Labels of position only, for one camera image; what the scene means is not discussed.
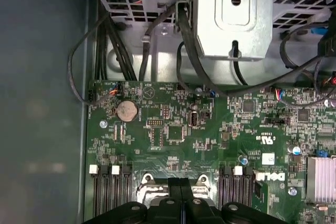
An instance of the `ram slot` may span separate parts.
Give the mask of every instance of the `ram slot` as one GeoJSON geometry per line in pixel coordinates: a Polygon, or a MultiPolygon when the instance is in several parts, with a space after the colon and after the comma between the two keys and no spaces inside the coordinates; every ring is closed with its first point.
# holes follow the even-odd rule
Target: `ram slot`
{"type": "Polygon", "coordinates": [[[233,178],[233,200],[234,202],[243,202],[243,178],[242,176],[234,176],[233,178]]]}
{"type": "Polygon", "coordinates": [[[102,186],[102,176],[100,174],[97,175],[97,205],[96,205],[96,216],[102,214],[102,201],[103,201],[103,186],[102,186]]]}
{"type": "Polygon", "coordinates": [[[112,209],[112,201],[113,201],[113,175],[109,175],[108,181],[108,198],[106,200],[107,207],[106,210],[109,211],[112,209]]]}
{"type": "Polygon", "coordinates": [[[223,184],[224,184],[224,177],[223,177],[223,169],[219,169],[219,178],[217,184],[217,200],[218,200],[218,208],[221,209],[223,205],[223,184]]]}
{"type": "Polygon", "coordinates": [[[230,167],[221,169],[218,183],[218,207],[221,208],[222,205],[231,202],[233,198],[233,176],[230,167]]]}
{"type": "Polygon", "coordinates": [[[123,204],[125,204],[127,202],[132,201],[132,198],[131,198],[132,196],[132,172],[124,174],[123,177],[124,177],[124,182],[122,184],[124,186],[123,191],[125,192],[124,197],[123,197],[124,199],[123,204]]]}
{"type": "Polygon", "coordinates": [[[93,175],[93,216],[99,215],[99,175],[93,175]]]}
{"type": "Polygon", "coordinates": [[[113,175],[113,185],[112,185],[112,208],[116,208],[121,205],[121,176],[120,175],[113,175]]]}
{"type": "Polygon", "coordinates": [[[243,192],[243,204],[250,207],[252,205],[253,183],[252,176],[246,175],[244,177],[244,192],[243,192]]]}
{"type": "Polygon", "coordinates": [[[104,198],[103,198],[103,213],[107,212],[109,210],[109,198],[110,198],[110,192],[109,192],[109,185],[110,185],[110,176],[109,175],[103,175],[103,185],[104,185],[104,198]]]}

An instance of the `green circuit board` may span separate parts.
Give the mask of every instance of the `green circuit board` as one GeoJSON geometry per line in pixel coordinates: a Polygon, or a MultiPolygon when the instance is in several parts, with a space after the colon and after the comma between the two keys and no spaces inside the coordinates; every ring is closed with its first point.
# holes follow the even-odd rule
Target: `green circuit board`
{"type": "MultiPolygon", "coordinates": [[[[197,184],[206,176],[209,184],[198,193],[217,207],[238,200],[289,223],[334,223],[333,204],[319,210],[307,197],[308,156],[316,156],[317,150],[335,153],[332,106],[288,107],[271,88],[222,98],[159,82],[95,81],[90,98],[116,85],[117,95],[88,111],[86,220],[126,201],[148,205],[157,195],[139,188],[149,174],[162,185],[168,177],[188,177],[197,184]],[[250,184],[248,189],[236,184],[228,196],[225,171],[240,176],[237,166],[249,174],[242,183],[250,184]],[[295,195],[289,193],[292,188],[295,195]]],[[[288,102],[314,101],[312,89],[283,91],[288,102]]]]}

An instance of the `integrated circuit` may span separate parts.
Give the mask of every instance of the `integrated circuit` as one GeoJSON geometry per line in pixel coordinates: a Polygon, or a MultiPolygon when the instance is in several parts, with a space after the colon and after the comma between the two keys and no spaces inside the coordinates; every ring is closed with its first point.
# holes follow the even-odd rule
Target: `integrated circuit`
{"type": "Polygon", "coordinates": [[[299,122],[308,122],[309,121],[309,110],[300,109],[298,110],[298,121],[299,122]]]}
{"type": "Polygon", "coordinates": [[[243,101],[243,112],[244,113],[253,113],[254,112],[254,101],[243,101]]]}

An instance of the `white label sticker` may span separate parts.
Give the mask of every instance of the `white label sticker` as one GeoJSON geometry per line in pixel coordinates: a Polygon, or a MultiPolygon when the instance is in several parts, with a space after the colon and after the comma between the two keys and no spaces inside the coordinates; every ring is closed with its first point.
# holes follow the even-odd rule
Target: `white label sticker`
{"type": "Polygon", "coordinates": [[[261,164],[263,165],[274,165],[275,155],[274,153],[263,153],[261,156],[261,164]]]}

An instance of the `black memory slot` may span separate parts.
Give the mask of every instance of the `black memory slot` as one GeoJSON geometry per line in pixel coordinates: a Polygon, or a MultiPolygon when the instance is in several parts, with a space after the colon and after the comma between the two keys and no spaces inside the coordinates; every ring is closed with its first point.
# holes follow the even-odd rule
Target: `black memory slot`
{"type": "Polygon", "coordinates": [[[254,191],[254,174],[251,167],[244,168],[244,198],[243,204],[250,207],[252,205],[252,195],[254,191]]]}
{"type": "Polygon", "coordinates": [[[102,176],[100,174],[97,175],[97,206],[96,206],[96,216],[102,214],[102,176]]]}
{"type": "Polygon", "coordinates": [[[125,190],[123,190],[125,192],[125,200],[123,202],[123,204],[131,201],[131,184],[132,180],[131,180],[131,175],[124,175],[124,186],[125,186],[125,190]]]}
{"type": "Polygon", "coordinates": [[[121,191],[121,181],[120,181],[119,175],[113,176],[113,208],[116,208],[117,206],[120,206],[120,191],[121,191]]]}
{"type": "Polygon", "coordinates": [[[107,198],[107,207],[106,207],[107,211],[112,209],[112,201],[113,201],[112,189],[113,189],[113,175],[110,174],[109,181],[108,181],[108,198],[107,198]]]}
{"type": "Polygon", "coordinates": [[[109,210],[109,203],[108,200],[110,198],[109,196],[109,175],[103,175],[104,180],[104,199],[103,199],[103,212],[107,212],[109,210]]]}
{"type": "Polygon", "coordinates": [[[125,165],[122,168],[122,174],[123,174],[123,201],[122,204],[125,204],[127,202],[132,201],[132,166],[131,165],[125,165]]]}
{"type": "Polygon", "coordinates": [[[223,195],[223,205],[231,202],[233,198],[233,176],[232,175],[225,175],[224,176],[224,195],[223,195]]]}
{"type": "Polygon", "coordinates": [[[98,215],[98,175],[93,175],[93,216],[96,217],[98,215]]]}
{"type": "Polygon", "coordinates": [[[253,193],[251,175],[245,175],[243,187],[244,187],[243,204],[250,207],[252,205],[252,193],[253,193]]]}
{"type": "Polygon", "coordinates": [[[218,208],[221,209],[223,205],[223,183],[224,183],[224,171],[222,168],[219,169],[219,178],[217,184],[217,200],[218,208]]]}
{"type": "Polygon", "coordinates": [[[233,175],[231,167],[224,167],[219,170],[218,181],[218,207],[231,202],[233,198],[233,175]]]}
{"type": "Polygon", "coordinates": [[[242,176],[234,176],[233,178],[234,183],[234,194],[233,194],[233,201],[242,203],[243,202],[243,177],[242,176]]]}

